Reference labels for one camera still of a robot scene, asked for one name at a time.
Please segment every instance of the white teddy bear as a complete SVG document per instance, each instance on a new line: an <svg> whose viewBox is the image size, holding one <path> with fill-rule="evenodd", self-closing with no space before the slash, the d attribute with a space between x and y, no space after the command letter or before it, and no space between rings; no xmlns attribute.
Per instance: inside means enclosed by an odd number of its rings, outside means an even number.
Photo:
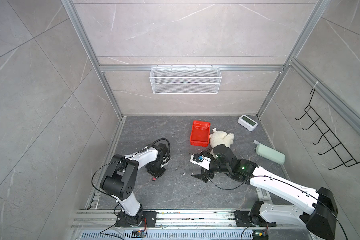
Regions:
<svg viewBox="0 0 360 240"><path fill-rule="evenodd" d="M217 145L224 144L226 147L229 147L233 143L233 138L235 135L233 133L226 133L223 131L217 131L209 135L211 147L214 148Z"/></svg>

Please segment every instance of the metal grate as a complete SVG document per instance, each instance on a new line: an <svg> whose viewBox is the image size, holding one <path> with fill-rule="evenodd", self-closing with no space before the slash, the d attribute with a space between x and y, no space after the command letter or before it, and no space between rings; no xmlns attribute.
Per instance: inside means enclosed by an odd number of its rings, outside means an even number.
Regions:
<svg viewBox="0 0 360 240"><path fill-rule="evenodd" d="M221 82L218 67L156 67L149 76L154 94L217 93Z"/></svg>
<svg viewBox="0 0 360 240"><path fill-rule="evenodd" d="M158 230L149 229L145 240L188 240L188 239L211 239L211 240L238 240L243 230L240 229L211 229L211 230ZM125 230L121 235L115 231L105 231L107 234L116 234L125 240L136 240L138 237L132 233L132 230ZM245 230L242 239L252 239L252 230ZM109 235L99 234L97 230L84 230L80 240L101 240L101 239L119 239Z"/></svg>

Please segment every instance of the wire basket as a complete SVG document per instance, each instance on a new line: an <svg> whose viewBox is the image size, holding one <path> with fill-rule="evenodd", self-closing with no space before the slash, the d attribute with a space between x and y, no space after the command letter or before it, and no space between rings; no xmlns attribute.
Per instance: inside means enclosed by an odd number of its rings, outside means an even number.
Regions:
<svg viewBox="0 0 360 240"><path fill-rule="evenodd" d="M221 82L218 67L155 67L149 75L154 94L217 93Z"/></svg>

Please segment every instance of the digital clock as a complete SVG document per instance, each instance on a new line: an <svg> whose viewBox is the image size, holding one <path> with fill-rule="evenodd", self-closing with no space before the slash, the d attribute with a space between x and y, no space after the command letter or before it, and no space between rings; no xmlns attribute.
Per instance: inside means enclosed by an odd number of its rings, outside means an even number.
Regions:
<svg viewBox="0 0 360 240"><path fill-rule="evenodd" d="M253 121L246 115L240 116L239 120L237 120L237 123L244 126L249 131L253 131L255 129L255 127L257 126L257 122Z"/></svg>

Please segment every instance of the plastic tray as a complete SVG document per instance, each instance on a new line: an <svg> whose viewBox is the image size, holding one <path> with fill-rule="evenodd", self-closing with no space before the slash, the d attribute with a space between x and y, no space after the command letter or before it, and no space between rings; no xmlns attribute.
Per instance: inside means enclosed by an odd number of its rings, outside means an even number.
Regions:
<svg viewBox="0 0 360 240"><path fill-rule="evenodd" d="M210 130L210 122L193 121L191 137L189 139L191 145L200 147L208 146Z"/></svg>

